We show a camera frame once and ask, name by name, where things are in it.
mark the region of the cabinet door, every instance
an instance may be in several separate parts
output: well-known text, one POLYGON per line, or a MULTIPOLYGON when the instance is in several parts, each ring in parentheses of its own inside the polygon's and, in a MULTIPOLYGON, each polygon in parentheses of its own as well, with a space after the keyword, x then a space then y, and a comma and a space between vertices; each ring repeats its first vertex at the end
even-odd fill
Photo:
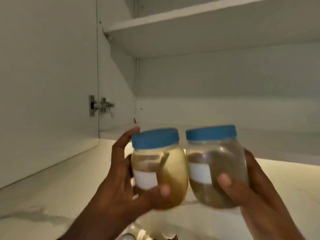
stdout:
POLYGON ((0 29, 1 188, 98 145, 96 0, 0 0, 0 29))

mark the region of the person's right hand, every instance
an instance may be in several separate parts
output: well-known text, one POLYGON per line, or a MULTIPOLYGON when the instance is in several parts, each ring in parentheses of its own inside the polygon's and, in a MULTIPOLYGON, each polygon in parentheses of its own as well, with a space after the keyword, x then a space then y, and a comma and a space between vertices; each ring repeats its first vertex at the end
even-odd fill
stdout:
POLYGON ((226 173, 218 182, 240 206, 254 240, 305 240, 269 178, 249 151, 245 150, 250 187, 226 173))

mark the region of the person's left hand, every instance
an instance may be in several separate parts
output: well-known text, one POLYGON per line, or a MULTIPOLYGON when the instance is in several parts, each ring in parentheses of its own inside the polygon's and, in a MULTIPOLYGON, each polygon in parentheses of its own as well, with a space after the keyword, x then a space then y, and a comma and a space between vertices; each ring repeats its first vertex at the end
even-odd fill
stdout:
POLYGON ((62 240, 113 240, 170 196, 169 186, 159 185, 133 200, 131 155, 125 158, 125 147, 139 131, 138 127, 127 131, 112 146, 109 174, 62 240))

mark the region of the shelf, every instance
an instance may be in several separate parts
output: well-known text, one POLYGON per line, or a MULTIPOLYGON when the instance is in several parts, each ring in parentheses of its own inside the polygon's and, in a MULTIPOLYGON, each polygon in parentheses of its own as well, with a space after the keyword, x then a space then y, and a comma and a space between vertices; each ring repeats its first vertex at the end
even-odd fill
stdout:
MULTIPOLYGON (((100 138, 117 140, 134 124, 100 131, 100 138)), ((198 126, 181 126, 165 123, 143 123, 141 131, 175 127, 179 131, 180 145, 186 148, 185 130, 198 126)), ((320 166, 320 134, 239 129, 238 140, 258 158, 320 166)))
POLYGON ((320 0, 219 0, 107 26, 136 58, 320 40, 320 0))

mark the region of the jar body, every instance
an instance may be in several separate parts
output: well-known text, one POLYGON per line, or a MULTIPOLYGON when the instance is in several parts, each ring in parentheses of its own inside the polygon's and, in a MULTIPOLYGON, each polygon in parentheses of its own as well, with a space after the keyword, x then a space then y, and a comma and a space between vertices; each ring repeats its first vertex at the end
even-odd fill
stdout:
POLYGON ((248 185, 244 149, 235 138, 189 142, 186 158, 190 186, 199 202, 217 209, 237 206, 217 181, 227 173, 248 185))
POLYGON ((181 204, 189 182, 185 153, 178 144, 157 149, 134 150, 131 163, 138 194, 157 185, 170 186, 170 198, 157 210, 166 210, 181 204))

